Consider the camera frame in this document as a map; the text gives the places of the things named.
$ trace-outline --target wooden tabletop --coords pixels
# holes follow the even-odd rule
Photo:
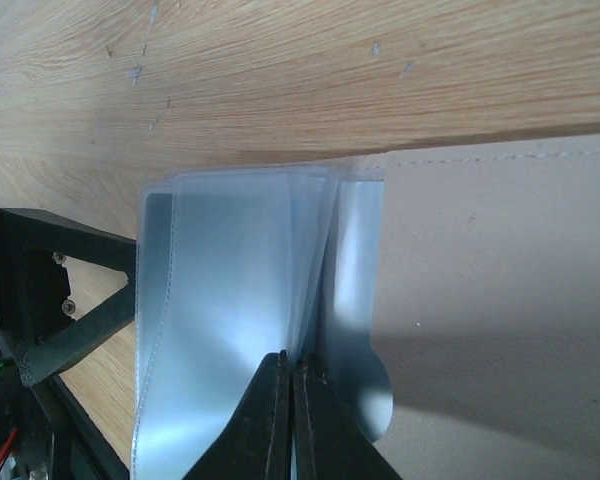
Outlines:
[[[600,0],[154,5],[0,0],[0,206],[135,237],[171,168],[600,132]],[[70,273],[80,311],[120,282]],[[127,464],[133,343],[64,374]]]

